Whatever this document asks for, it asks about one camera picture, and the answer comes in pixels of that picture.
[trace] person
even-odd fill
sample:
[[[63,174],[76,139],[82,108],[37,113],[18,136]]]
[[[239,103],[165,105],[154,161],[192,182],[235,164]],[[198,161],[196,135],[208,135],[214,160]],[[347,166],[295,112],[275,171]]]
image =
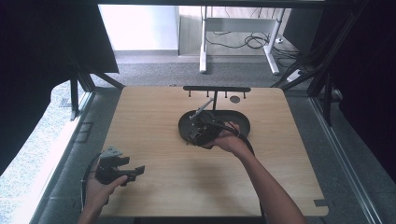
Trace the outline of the person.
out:
[[[239,130],[239,126],[235,123],[230,122],[226,125]],[[233,133],[223,131],[218,138],[207,145],[218,146],[227,152],[231,152],[242,162],[265,211],[268,223],[306,223],[302,212],[293,199],[256,159],[240,138]],[[78,224],[94,223],[110,194],[125,180],[126,176],[122,176],[111,184],[104,186],[96,179],[89,179],[86,206],[80,215]]]

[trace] gray floor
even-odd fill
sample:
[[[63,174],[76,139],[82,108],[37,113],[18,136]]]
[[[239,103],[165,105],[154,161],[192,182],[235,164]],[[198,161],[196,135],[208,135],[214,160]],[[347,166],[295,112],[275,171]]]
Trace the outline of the gray floor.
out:
[[[268,87],[278,77],[270,74],[267,64],[260,58],[218,57],[210,64],[210,72],[201,75],[198,63],[190,57],[172,56],[162,52],[140,57],[138,63],[118,54],[120,74],[110,74],[125,85],[201,85],[211,83],[227,86]],[[76,132],[72,144],[66,150],[60,168],[55,173],[33,223],[74,223],[80,209],[79,180],[92,155],[100,151],[112,114],[120,97],[120,91],[100,79],[100,86],[89,104],[89,112]],[[311,101],[304,95],[308,83],[286,92],[290,110],[303,138],[316,172],[319,184],[330,208],[326,217],[308,217],[309,223],[368,223],[361,205],[346,175],[334,156],[329,139],[320,125]],[[374,158],[370,150],[349,127],[337,103],[332,105],[332,123],[339,141],[350,158],[356,174],[367,189],[383,223],[396,223],[396,187]],[[132,223],[133,218],[101,218],[100,223]],[[258,219],[244,218],[143,218],[143,223],[258,223]]]

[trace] floor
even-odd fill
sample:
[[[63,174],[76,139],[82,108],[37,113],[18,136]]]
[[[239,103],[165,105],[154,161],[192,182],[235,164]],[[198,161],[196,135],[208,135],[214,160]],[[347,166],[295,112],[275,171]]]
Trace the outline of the floor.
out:
[[[237,37],[235,45],[241,41]],[[288,45],[279,45],[287,49]],[[262,51],[244,49],[251,53],[213,53],[208,57],[210,71],[201,75],[198,71],[197,49],[186,50],[178,55],[174,50],[117,51],[116,58],[120,74],[109,74],[125,85],[168,85],[181,86],[184,83],[234,84],[252,87],[269,87],[279,77],[268,71],[260,71],[266,60]],[[279,63],[290,64],[292,60]],[[238,63],[246,70],[234,69]],[[87,161],[100,150],[106,137],[111,115],[117,105],[120,91],[97,77],[92,77],[98,86],[88,102],[81,102],[86,110],[78,122],[70,122],[69,86],[64,83],[52,92],[51,105],[36,130],[21,150],[18,158],[0,178],[0,222],[1,223],[71,223],[75,222],[80,209],[79,180]],[[396,186],[389,179],[371,151],[347,124],[337,103],[332,105],[333,126],[321,122],[317,110],[320,99],[310,99],[304,94],[309,83],[303,83],[286,92],[290,110],[316,172],[319,184],[330,207],[326,217],[309,217],[309,223],[381,223],[369,221],[364,214],[364,205],[375,206],[382,223],[396,223]],[[69,145],[64,139],[71,140]],[[343,153],[334,150],[338,146]],[[58,158],[56,164],[52,158]],[[353,174],[345,169],[351,164]],[[356,188],[362,186],[367,197]],[[242,220],[215,219],[213,223],[246,223]],[[132,223],[132,218],[102,218],[100,223]],[[144,223],[207,223],[201,219],[148,218]]]

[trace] white panel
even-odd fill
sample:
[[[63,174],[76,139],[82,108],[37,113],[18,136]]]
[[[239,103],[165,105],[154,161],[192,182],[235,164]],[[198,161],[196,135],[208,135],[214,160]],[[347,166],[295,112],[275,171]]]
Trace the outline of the white panel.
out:
[[[176,7],[99,5],[113,50],[177,49]]]

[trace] table top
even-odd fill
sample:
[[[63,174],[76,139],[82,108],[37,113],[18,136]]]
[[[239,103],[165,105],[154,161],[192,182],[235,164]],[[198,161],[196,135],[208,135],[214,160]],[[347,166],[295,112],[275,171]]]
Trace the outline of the table top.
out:
[[[240,97],[235,104],[231,96]],[[283,186],[305,216],[326,216],[324,200],[284,93],[280,89],[219,92],[217,109],[236,110],[250,121],[248,140],[258,160]],[[117,188],[102,216],[255,217],[259,200],[242,163],[218,147],[187,145],[178,134],[180,117],[207,102],[205,91],[180,87],[126,87],[103,149],[115,147],[144,174]]]
[[[351,7],[353,0],[45,0],[68,4],[212,6],[212,7]]]

